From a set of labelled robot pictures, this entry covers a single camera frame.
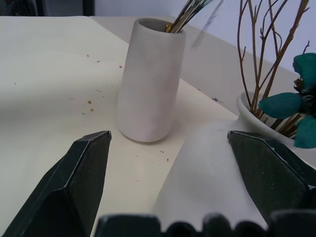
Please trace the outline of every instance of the white pot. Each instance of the white pot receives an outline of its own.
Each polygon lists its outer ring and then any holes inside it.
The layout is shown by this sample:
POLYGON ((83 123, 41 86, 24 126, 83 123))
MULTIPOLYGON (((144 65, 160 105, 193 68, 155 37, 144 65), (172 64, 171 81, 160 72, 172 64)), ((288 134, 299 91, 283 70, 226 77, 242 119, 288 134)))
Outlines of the white pot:
POLYGON ((140 142, 165 137, 171 129, 186 34, 165 32, 166 21, 135 21, 117 104, 117 126, 140 142))
POLYGON ((234 226, 251 220, 262 227, 266 222, 249 196, 232 148, 230 130, 260 133, 279 139, 300 158, 315 164, 316 149, 297 149, 293 140, 275 132, 247 107, 245 94, 237 99, 237 120, 212 121, 184 143, 155 202, 153 213, 167 228, 177 220, 187 221, 201 230, 202 218, 210 212, 224 214, 234 226))

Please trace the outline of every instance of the white wall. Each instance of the white wall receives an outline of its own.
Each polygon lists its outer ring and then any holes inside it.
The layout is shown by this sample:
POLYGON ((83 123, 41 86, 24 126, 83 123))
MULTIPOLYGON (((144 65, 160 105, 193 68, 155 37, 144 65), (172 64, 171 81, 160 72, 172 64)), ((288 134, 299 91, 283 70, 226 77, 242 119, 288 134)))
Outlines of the white wall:
MULTIPOLYGON (((258 4, 260 0, 252 0, 253 5, 258 4)), ((104 16, 177 16, 186 0, 96 0, 96 15, 104 16)), ((278 7, 282 1, 279 1, 275 7, 278 7)), ((299 0, 290 0, 279 15, 276 21, 276 30, 283 36, 283 41, 291 28, 295 14, 297 12, 299 0)), ((202 29, 212 12, 215 4, 210 4, 202 10, 192 21, 191 25, 202 29)), ((263 15, 268 6, 268 0, 263 0, 261 14, 258 17, 258 23, 262 22, 263 15)), ((310 0, 311 9, 307 11, 302 20, 301 25, 295 33, 282 62, 281 66, 286 69, 292 69, 292 60, 295 55, 301 54, 307 41, 311 41, 309 52, 316 51, 316 30, 314 22, 316 22, 316 1, 310 0)), ((213 24, 208 28, 208 32, 222 40, 233 45, 237 45, 237 22, 239 14, 239 0, 225 0, 223 7, 218 12, 218 16, 213 24)), ((242 22, 241 42, 247 46, 247 51, 251 52, 251 23, 249 10, 247 9, 242 22)), ((261 48, 261 42, 257 43, 257 50, 261 48)), ((267 42, 267 48, 264 58, 270 62, 275 60, 275 51, 273 39, 267 42)))

